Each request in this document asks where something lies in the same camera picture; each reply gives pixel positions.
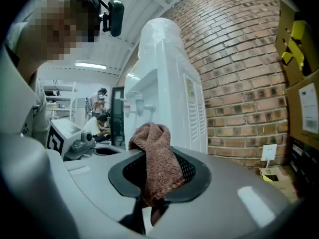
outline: white shelf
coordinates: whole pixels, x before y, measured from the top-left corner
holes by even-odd
[[[73,86],[72,85],[44,85],[43,86],[44,91],[72,91]]]
[[[57,112],[68,112],[69,113],[69,119],[72,121],[72,115],[74,115],[74,118],[76,120],[76,109],[78,105],[78,98],[74,94],[77,89],[75,88],[75,82],[73,85],[44,85],[43,86],[45,91],[71,91],[71,97],[61,97],[61,96],[46,96],[46,99],[48,101],[56,101],[56,102],[62,102],[67,101],[69,105],[66,105],[69,108],[57,108],[55,105],[57,104],[51,104],[47,105],[47,111],[51,111],[51,118],[59,118],[57,116]]]
[[[71,98],[61,97],[61,96],[45,96],[47,100],[55,100],[55,101],[70,101]]]
[[[54,119],[59,119],[59,118],[61,118],[60,116],[54,116],[54,115],[47,115],[47,117],[49,117],[49,118],[54,118]]]
[[[69,112],[71,109],[69,108],[47,108],[47,111],[63,111],[63,112]]]

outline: black basket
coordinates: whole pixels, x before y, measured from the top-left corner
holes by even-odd
[[[198,197],[209,185],[211,174],[204,163],[171,147],[181,167],[185,185],[168,192],[164,202],[188,202]],[[109,180],[116,190],[127,197],[141,199],[146,183],[146,154],[140,153],[119,162],[109,171]]]
[[[190,182],[196,174],[195,166],[189,163],[186,159],[175,154],[177,161],[181,167],[185,183]],[[124,177],[135,186],[144,190],[146,183],[146,155],[142,155],[138,159],[128,164],[123,170]]]

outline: towel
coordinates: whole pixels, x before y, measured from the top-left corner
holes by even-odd
[[[169,129],[153,122],[144,124],[129,142],[129,150],[136,148],[146,152],[147,178],[143,201],[147,206],[156,207],[166,193],[185,182],[178,160],[170,150]]]

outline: fluorescent light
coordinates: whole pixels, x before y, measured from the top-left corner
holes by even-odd
[[[89,63],[74,63],[76,66],[83,66],[83,67],[92,67],[98,69],[106,69],[106,66],[97,65],[97,64],[89,64]]]

